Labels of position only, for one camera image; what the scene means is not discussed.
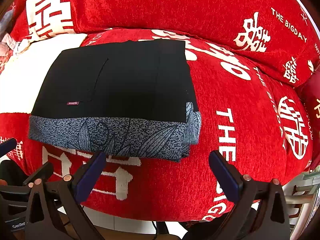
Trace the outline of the black pants grey patterned waistband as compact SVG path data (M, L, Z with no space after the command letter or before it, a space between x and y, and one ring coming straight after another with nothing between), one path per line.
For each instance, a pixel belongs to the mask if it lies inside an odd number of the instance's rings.
M127 41L62 51L35 101L29 138L179 161L199 142L201 124L184 42Z

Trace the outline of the metal rack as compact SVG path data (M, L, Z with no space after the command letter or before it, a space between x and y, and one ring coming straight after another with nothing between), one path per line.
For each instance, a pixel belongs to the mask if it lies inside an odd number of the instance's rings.
M290 239L319 239L319 167L283 186L289 212Z

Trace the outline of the white bed sheet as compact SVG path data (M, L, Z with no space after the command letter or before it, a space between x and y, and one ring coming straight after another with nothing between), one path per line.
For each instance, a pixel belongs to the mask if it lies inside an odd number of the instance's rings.
M78 48L86 34L60 34L32 43L13 56L1 73L1 113L31 113L52 63L61 51Z

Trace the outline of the red blanket white characters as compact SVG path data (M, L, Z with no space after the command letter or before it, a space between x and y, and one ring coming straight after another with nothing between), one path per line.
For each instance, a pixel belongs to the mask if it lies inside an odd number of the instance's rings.
M160 39L185 44L201 114L199 142L179 161L107 154L86 207L138 220L219 217L233 205L209 167L214 150L240 173L259 181L276 178L286 184L306 169L312 140L300 99L291 86L270 78L250 58L213 42L157 29L89 34L80 47ZM49 161L56 181L74 174L95 153L30 139L30 115L1 113L1 139L17 140L18 147L9 156L26 174Z

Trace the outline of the pile of clothes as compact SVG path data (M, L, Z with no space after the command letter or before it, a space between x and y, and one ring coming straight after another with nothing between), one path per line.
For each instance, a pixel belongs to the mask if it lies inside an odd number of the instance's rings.
M12 55L21 54L30 46L30 42L28 40L16 42L14 38L12 38L7 32L15 11L15 7L15 5L12 5L1 19L1 73L3 72L6 63L9 61Z

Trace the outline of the dark red cushion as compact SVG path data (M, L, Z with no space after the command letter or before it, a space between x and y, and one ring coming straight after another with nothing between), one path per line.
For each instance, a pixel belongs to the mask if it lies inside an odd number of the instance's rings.
M312 131L313 152L310 169L314 170L319 165L319 100L320 100L320 72L319 68L309 79L298 87L297 94L302 101L309 117L309 125Z

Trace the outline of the red pillow white characters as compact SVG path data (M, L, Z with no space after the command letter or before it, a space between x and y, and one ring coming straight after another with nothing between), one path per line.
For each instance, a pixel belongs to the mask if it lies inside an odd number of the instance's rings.
M319 70L319 37L298 0L15 0L13 23L12 36L31 41L115 27L185 33L294 87Z

